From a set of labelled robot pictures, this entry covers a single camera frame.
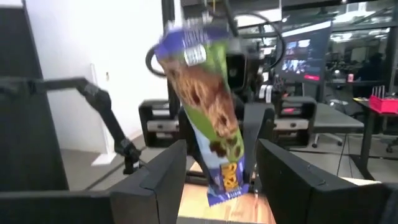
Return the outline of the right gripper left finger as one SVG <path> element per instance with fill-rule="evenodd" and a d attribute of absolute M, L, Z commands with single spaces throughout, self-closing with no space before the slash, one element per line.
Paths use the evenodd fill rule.
<path fill-rule="evenodd" d="M 176 223 L 186 161 L 186 142 L 178 140 L 107 190 L 3 192 L 1 223 Z"/>

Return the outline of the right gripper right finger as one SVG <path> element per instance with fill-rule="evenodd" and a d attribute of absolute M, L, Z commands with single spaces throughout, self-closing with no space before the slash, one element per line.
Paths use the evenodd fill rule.
<path fill-rule="evenodd" d="M 257 168 L 278 224 L 397 224 L 397 185 L 357 185 L 261 139 Z"/>

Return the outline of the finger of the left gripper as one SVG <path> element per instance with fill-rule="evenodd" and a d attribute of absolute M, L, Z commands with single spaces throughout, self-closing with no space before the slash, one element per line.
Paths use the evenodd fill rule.
<path fill-rule="evenodd" d="M 194 161 L 199 165 L 199 168 L 202 168 L 205 163 L 201 156 L 192 125 L 183 107 L 181 107 L 178 112 L 178 125 L 180 138 L 186 140 L 187 155 L 193 157 Z M 188 184 L 207 184 L 208 178 L 206 177 L 206 172 L 208 170 L 206 167 L 204 170 L 205 172 L 188 170 L 186 172 L 185 182 Z"/>
<path fill-rule="evenodd" d="M 255 151 L 258 138 L 269 139 L 273 129 L 275 111 L 271 103 L 247 103 L 244 107 L 243 142 L 244 172 L 243 180 L 249 184 L 256 163 Z"/>

